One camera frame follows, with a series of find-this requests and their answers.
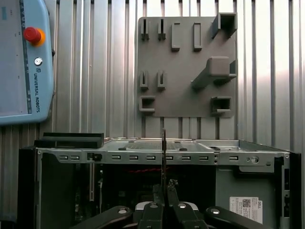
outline corrugated metal wall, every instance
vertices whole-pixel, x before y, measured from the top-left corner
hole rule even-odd
[[[43,124],[0,128],[0,214],[16,216],[18,148],[33,144],[45,131],[159,137],[164,126],[169,137],[240,138],[304,151],[305,1],[45,1],[56,50],[52,117]],[[235,117],[142,118],[134,89],[137,20],[234,11],[239,62]]]

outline open computer chassis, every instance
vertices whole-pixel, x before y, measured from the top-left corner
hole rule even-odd
[[[301,225],[301,154],[242,140],[45,133],[20,150],[18,224],[67,229],[115,206],[152,201],[161,173],[199,211],[258,198],[271,228]]]

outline gray tool holder board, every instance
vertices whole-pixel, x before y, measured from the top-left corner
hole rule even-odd
[[[232,117],[236,20],[236,13],[140,18],[140,112],[156,117]]]

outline barcode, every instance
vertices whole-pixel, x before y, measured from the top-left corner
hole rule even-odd
[[[243,199],[243,208],[250,208],[250,207],[251,207],[251,200]]]

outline sticker label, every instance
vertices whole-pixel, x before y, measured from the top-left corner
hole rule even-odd
[[[230,197],[230,211],[263,223],[263,202],[258,197]]]

